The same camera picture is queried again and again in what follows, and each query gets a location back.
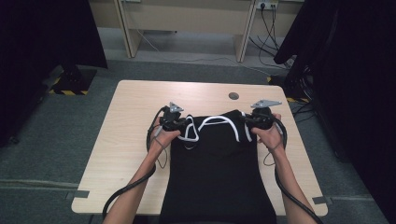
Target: wall socket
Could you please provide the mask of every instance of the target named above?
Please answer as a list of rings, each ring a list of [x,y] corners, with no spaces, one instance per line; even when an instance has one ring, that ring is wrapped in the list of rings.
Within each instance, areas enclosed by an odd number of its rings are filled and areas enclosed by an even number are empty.
[[[262,10],[262,4],[265,4],[264,10],[273,10],[273,7],[277,9],[277,1],[260,1],[257,3],[256,8]]]

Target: light wood tabletop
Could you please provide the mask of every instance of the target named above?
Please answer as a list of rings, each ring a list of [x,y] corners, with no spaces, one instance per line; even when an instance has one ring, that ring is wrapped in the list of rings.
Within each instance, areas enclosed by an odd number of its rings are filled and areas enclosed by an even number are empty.
[[[231,92],[237,93],[239,98],[232,100],[229,97]],[[270,108],[274,113],[282,115],[282,122],[288,131],[286,151],[290,164],[317,215],[325,216],[328,212],[326,203],[315,204],[313,201],[314,198],[322,197],[322,193],[289,104],[280,87],[136,80],[121,81],[114,93],[78,187],[78,191],[88,191],[88,197],[76,197],[72,204],[73,211],[80,214],[101,213],[107,199],[128,183],[147,154],[146,135],[150,123],[158,110],[164,105],[169,105],[169,102],[174,102],[184,109],[181,112],[182,117],[189,114],[198,117],[219,115],[235,109],[251,113],[250,106],[261,99],[282,102],[282,105]],[[263,144],[258,144],[258,163],[264,186],[276,214],[284,216],[285,209],[275,182],[274,166],[263,164],[267,152]],[[164,152],[160,156],[160,161],[164,164]],[[266,162],[272,163],[271,156]],[[160,214],[168,177],[169,163],[164,169],[157,165],[157,171],[148,181],[137,214]]]

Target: black garment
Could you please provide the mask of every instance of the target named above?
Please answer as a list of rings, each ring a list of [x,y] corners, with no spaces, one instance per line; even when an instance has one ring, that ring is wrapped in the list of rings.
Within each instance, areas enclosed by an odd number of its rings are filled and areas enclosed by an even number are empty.
[[[224,119],[210,120],[198,132],[193,149],[186,149],[180,139],[172,142],[160,223],[276,223],[259,171],[256,135],[239,118],[241,112],[223,116],[233,122],[239,142],[232,125],[217,123]],[[206,118],[193,118],[195,127]]]

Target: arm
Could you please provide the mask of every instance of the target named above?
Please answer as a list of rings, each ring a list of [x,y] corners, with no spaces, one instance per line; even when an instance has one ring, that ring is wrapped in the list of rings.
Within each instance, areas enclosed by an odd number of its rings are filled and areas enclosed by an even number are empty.
[[[147,174],[153,168],[155,161],[158,159],[163,149],[169,146],[171,141],[178,135],[180,135],[180,131],[165,132],[164,130],[161,130],[156,137],[157,140],[151,141],[148,155],[143,159],[140,167],[137,169],[128,184],[134,183],[136,180]],[[148,181],[145,181],[135,188],[121,194],[110,208],[103,223],[133,223],[134,216],[136,215],[137,208],[143,197],[147,183]]]
[[[264,143],[269,149],[270,153],[273,155],[280,182],[285,187],[285,189],[298,201],[313,211],[311,204],[309,204],[303,191],[300,189],[300,186],[297,183],[289,160],[286,156],[285,148],[282,144],[282,138],[279,131],[275,127],[275,124],[269,130],[253,128],[251,131],[260,137],[259,142]],[[288,223],[316,223],[316,221],[311,216],[309,216],[302,208],[292,202],[283,193],[282,199],[283,204],[285,205]]]

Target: forearm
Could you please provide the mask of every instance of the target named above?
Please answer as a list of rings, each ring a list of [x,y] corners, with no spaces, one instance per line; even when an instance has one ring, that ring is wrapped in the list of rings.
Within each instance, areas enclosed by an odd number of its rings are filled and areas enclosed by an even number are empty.
[[[273,153],[273,157],[276,162],[276,171],[283,187],[294,198],[313,211],[311,204],[308,202],[299,184],[297,183],[297,180],[291,169],[290,162],[286,157],[284,148],[277,148]],[[309,216],[301,207],[299,207],[283,193],[282,198],[283,203],[285,204],[288,223],[316,223],[311,216]]]
[[[128,184],[134,183],[136,180],[140,179],[144,175],[148,174],[151,169],[154,167],[155,161],[157,160],[159,154],[161,153],[161,149],[158,150],[154,147],[161,146],[153,146],[150,148],[148,155],[141,163],[140,167],[129,181]],[[140,204],[140,201],[143,197],[143,193],[146,189],[148,181],[137,185],[136,187],[126,191],[121,194],[114,204],[111,206],[104,223],[127,223],[131,224],[134,221],[134,217],[136,215],[137,208]]]

